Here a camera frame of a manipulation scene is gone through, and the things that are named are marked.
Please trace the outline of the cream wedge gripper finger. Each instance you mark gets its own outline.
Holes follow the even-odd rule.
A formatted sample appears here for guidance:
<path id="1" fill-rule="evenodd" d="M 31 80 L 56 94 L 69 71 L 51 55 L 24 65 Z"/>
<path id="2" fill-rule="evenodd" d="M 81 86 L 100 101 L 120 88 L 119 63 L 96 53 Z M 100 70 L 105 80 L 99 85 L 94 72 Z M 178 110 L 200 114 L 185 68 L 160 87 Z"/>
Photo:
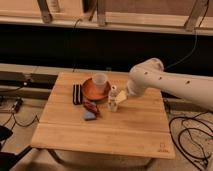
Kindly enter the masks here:
<path id="1" fill-rule="evenodd" d="M 118 93 L 118 95 L 116 96 L 115 102 L 116 102 L 117 104 L 119 104 L 119 103 L 125 101 L 126 99 L 127 99 L 126 92 L 125 92 L 124 90 L 122 90 L 122 91 L 120 91 L 120 92 Z"/>

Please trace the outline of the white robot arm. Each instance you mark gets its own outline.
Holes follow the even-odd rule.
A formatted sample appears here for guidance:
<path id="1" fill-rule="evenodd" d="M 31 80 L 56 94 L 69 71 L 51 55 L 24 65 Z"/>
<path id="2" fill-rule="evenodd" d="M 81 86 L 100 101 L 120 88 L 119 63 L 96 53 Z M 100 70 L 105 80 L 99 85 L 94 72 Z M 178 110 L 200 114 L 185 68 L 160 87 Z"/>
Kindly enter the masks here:
<path id="1" fill-rule="evenodd" d="M 158 58 L 148 59 L 131 68 L 126 87 L 117 95 L 116 102 L 140 97 L 147 88 L 159 89 L 213 112 L 213 77 L 165 72 Z"/>

